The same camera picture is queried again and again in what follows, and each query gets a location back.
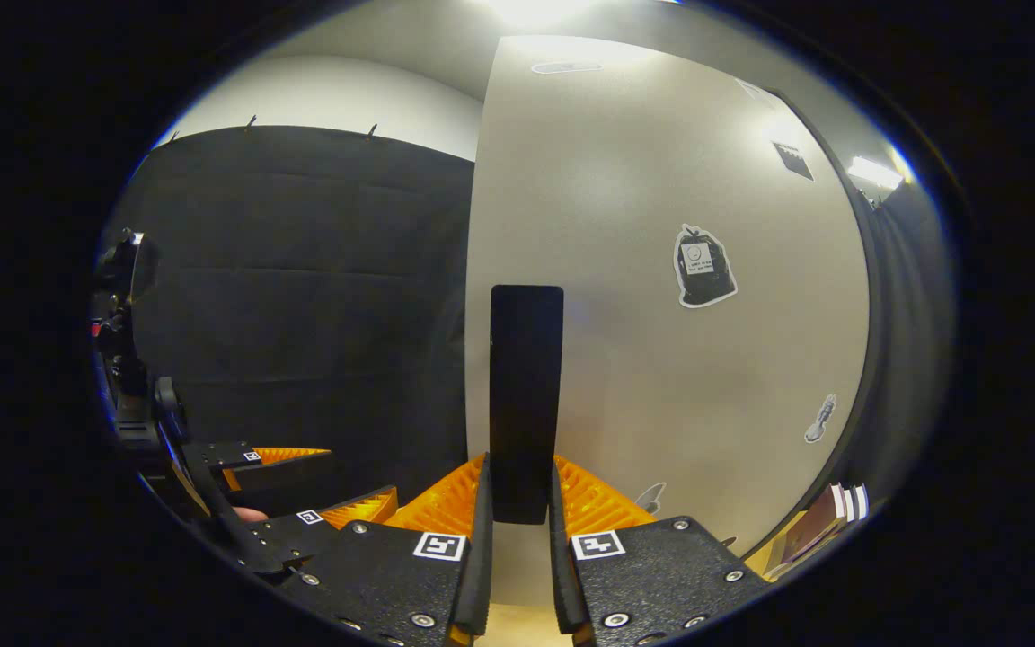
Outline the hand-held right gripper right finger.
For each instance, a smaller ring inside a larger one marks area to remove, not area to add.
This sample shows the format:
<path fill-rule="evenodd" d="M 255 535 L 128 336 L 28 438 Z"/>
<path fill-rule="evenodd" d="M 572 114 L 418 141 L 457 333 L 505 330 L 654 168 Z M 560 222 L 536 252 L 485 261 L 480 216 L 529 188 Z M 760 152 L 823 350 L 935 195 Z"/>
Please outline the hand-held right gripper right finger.
<path fill-rule="evenodd" d="M 693 518 L 657 519 L 562 455 L 550 476 L 554 606 L 572 647 L 681 647 L 771 587 Z"/>

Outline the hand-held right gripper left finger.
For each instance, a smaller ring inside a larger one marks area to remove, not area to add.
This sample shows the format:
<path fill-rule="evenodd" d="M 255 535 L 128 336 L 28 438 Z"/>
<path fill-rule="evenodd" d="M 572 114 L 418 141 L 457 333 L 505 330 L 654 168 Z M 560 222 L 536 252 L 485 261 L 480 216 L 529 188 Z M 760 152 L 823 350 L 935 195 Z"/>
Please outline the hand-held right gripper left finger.
<path fill-rule="evenodd" d="M 491 458 L 382 520 L 354 518 L 288 578 L 288 597 L 354 647 L 473 647 L 491 598 Z"/>

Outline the black door handle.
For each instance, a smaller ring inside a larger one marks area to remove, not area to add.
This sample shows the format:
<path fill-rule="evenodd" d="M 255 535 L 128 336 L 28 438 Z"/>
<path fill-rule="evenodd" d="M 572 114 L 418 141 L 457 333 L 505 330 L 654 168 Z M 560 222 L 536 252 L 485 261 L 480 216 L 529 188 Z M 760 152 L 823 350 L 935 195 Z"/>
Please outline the black door handle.
<path fill-rule="evenodd" d="M 564 292 L 497 284 L 491 290 L 489 450 L 494 520 L 541 525 L 562 388 Z"/>

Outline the white cabinet door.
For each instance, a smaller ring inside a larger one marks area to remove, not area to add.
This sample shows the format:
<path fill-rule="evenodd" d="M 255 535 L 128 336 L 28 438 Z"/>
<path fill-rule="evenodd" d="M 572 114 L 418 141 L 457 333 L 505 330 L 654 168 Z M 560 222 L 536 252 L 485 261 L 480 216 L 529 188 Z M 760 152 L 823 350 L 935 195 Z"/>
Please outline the white cabinet door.
<path fill-rule="evenodd" d="M 664 486 L 743 555 L 821 475 L 870 331 L 862 234 L 801 115 L 657 50 L 500 40 L 473 168 L 465 425 L 489 445 L 490 292 L 562 287 L 559 455 Z"/>

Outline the black backdrop cloth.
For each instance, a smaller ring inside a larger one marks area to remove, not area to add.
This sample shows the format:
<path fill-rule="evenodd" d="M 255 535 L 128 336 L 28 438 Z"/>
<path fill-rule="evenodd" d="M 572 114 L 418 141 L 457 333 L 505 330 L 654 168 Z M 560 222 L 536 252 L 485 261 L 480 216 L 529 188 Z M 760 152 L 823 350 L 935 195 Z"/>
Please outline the black backdrop cloth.
<path fill-rule="evenodd" d="M 193 438 L 328 451 L 320 474 L 233 504 L 277 517 L 386 486 L 405 503 L 467 462 L 473 172 L 296 126 L 181 137 L 135 171 L 110 234 L 157 252 L 135 344 L 172 378 Z"/>

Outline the small ceiling light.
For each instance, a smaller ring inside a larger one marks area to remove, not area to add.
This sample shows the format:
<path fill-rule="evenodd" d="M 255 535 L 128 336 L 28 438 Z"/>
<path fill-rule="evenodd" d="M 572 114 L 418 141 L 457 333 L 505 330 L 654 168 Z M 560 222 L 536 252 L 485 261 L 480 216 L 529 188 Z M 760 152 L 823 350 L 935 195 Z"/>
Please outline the small ceiling light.
<path fill-rule="evenodd" d="M 905 180 L 901 173 L 897 173 L 891 167 L 876 164 L 870 159 L 863 158 L 862 156 L 855 156 L 854 159 L 847 165 L 846 172 L 849 173 L 851 177 L 854 177 L 854 179 L 871 182 L 875 187 L 889 192 L 898 188 Z"/>

